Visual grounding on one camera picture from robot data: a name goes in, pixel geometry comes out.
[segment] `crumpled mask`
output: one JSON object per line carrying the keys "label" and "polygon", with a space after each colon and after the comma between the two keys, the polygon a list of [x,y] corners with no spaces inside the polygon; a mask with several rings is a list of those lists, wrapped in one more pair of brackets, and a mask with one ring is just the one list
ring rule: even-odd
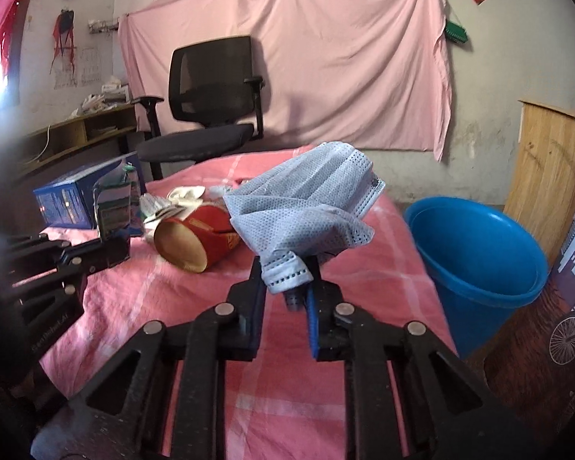
{"label": "crumpled mask", "polygon": [[285,161],[224,195],[230,223],[260,256],[272,294],[313,280],[302,258],[319,262],[368,244],[362,218],[385,188],[373,163],[333,141]]}

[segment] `blue trash can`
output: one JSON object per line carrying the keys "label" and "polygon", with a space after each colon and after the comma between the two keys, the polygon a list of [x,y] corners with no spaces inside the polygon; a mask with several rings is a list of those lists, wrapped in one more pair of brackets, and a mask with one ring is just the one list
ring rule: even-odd
{"label": "blue trash can", "polygon": [[543,251],[503,213],[470,200],[430,197],[412,204],[405,221],[437,287],[461,358],[543,289]]}

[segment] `chair backrest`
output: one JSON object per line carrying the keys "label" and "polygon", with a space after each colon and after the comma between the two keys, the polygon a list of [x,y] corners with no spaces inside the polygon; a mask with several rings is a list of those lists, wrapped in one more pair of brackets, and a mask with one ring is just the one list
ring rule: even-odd
{"label": "chair backrest", "polygon": [[179,48],[170,63],[169,104],[178,121],[205,126],[234,122],[254,109],[251,37],[204,41]]}

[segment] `cardboard box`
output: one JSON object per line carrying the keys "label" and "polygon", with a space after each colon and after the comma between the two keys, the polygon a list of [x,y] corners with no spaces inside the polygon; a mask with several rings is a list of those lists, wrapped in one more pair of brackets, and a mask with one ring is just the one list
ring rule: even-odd
{"label": "cardboard box", "polygon": [[141,195],[146,192],[143,170],[136,152],[84,166],[37,188],[34,195],[47,226],[61,228],[96,228],[94,215],[94,185],[101,176],[126,160],[136,168]]}

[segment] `green object hanging on wall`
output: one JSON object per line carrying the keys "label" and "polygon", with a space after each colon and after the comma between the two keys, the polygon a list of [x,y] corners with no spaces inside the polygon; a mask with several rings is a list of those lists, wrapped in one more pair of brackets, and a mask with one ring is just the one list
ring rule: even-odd
{"label": "green object hanging on wall", "polygon": [[445,37],[454,43],[464,44],[468,41],[467,30],[451,21],[445,23]]}

